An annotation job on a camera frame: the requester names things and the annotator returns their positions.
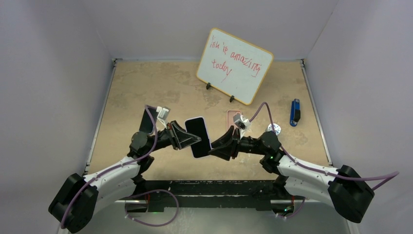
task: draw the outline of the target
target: pink smartphone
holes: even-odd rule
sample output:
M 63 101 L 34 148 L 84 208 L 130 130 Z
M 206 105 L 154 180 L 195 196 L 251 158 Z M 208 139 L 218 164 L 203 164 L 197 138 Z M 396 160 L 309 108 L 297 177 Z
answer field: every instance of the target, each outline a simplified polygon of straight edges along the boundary
M 237 127 L 234 123 L 234 115 L 236 114 L 241 114 L 241 111 L 234 111 L 234 110 L 229 110 L 226 112 L 226 130 L 228 131 L 228 129 L 231 127 L 231 125 L 234 125 L 234 127 Z

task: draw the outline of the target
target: red handwritten text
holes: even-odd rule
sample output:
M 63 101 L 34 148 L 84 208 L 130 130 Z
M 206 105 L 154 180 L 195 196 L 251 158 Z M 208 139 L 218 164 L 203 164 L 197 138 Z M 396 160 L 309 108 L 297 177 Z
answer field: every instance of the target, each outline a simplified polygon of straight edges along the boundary
M 261 70 L 261 64 L 253 63 L 252 59 L 246 58 L 242 56 L 241 54 L 236 54 L 235 52 L 232 52 L 230 57 L 234 59 L 235 61 L 240 61 L 244 66 L 247 66 L 252 71 L 254 72 L 256 71 L 255 75 L 251 75 L 252 77 L 257 77 L 258 72 L 260 72 Z
M 222 81 L 224 81 L 232 71 L 232 69 L 229 69 L 228 66 L 225 65 L 225 64 L 226 64 L 226 61 L 224 61 L 222 64 L 217 63 L 217 61 L 215 59 L 214 59 L 214 61 L 212 61 L 212 67 L 213 68 L 223 70 L 226 73 L 226 77 Z
M 224 47 L 222 48 L 222 52 L 223 52 L 224 54 L 226 54 L 227 50 L 228 50 L 228 46 L 224 46 Z
M 218 48 L 219 49 L 219 43 L 217 42 L 217 41 L 213 41 L 213 42 L 211 42 L 211 45 L 210 45 L 210 47 L 211 48 Z

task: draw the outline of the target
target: white bottle cap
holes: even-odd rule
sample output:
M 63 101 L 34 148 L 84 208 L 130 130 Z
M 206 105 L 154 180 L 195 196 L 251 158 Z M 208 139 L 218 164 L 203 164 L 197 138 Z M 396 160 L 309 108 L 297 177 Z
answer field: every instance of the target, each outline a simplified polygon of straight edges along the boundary
M 278 136 L 281 133 L 281 127 L 274 123 L 274 130 L 275 130 L 275 134 Z M 267 129 L 265 130 L 266 132 L 270 132 L 272 131 L 272 127 L 271 124 L 268 125 Z

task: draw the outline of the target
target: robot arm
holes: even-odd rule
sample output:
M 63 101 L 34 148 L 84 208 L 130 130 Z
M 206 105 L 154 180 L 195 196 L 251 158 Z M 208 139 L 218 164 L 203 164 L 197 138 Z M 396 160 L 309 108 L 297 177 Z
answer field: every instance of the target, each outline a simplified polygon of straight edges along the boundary
M 274 132 L 265 132 L 259 138 L 251 138 L 241 137 L 240 131 L 242 130 L 232 126 L 211 144 L 213 149 L 209 154 L 228 161 L 236 158 L 238 152 L 264 155 L 260 164 L 267 172 L 279 175 L 278 180 L 283 182 L 288 193 L 318 200 L 334 207 L 345 219 L 361 222 L 375 195 L 373 190 L 364 181 L 334 177 L 340 175 L 360 178 L 353 168 L 346 165 L 340 169 L 323 167 L 293 156 L 290 158 L 282 150 Z M 324 173 L 306 169 L 299 164 Z
M 180 150 L 201 141 L 198 136 L 187 133 L 176 121 L 163 123 L 166 128 L 156 134 L 154 151 L 168 146 Z M 69 176 L 50 204 L 49 213 L 61 222 L 76 193 L 85 186 L 87 181 L 95 178 L 77 197 L 64 221 L 65 227 L 71 233 L 80 231 L 89 223 L 95 213 L 113 202 L 133 194 L 136 189 L 133 179 L 146 171 L 154 161 L 151 156 L 141 160 L 137 159 L 147 154 L 154 143 L 155 136 L 137 132 L 131 139 L 129 153 L 119 162 L 84 177 L 78 174 Z

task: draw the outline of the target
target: smartphone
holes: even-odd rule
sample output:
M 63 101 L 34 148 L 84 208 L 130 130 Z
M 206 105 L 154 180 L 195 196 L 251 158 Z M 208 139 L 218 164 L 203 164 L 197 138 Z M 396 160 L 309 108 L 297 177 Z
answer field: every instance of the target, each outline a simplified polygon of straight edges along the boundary
M 232 125 L 234 125 L 234 127 L 237 128 L 237 126 L 234 123 L 234 115 L 236 114 L 242 115 L 241 111 L 229 110 L 226 112 L 226 130 L 227 131 Z
M 201 141 L 191 145 L 192 155 L 194 158 L 200 158 L 208 156 L 208 152 L 211 150 L 211 143 L 209 141 L 209 135 L 205 120 L 203 117 L 195 117 L 185 120 L 185 127 L 188 133 L 197 135 L 201 138 Z
M 157 120 L 158 113 L 156 112 L 156 109 L 148 107 L 150 114 L 153 117 L 153 120 Z M 147 134 L 152 134 L 153 133 L 153 124 L 152 121 L 150 120 L 150 117 L 146 110 L 143 110 L 143 116 L 142 116 L 142 121 L 141 121 L 141 126 L 139 126 L 139 131 L 144 132 Z

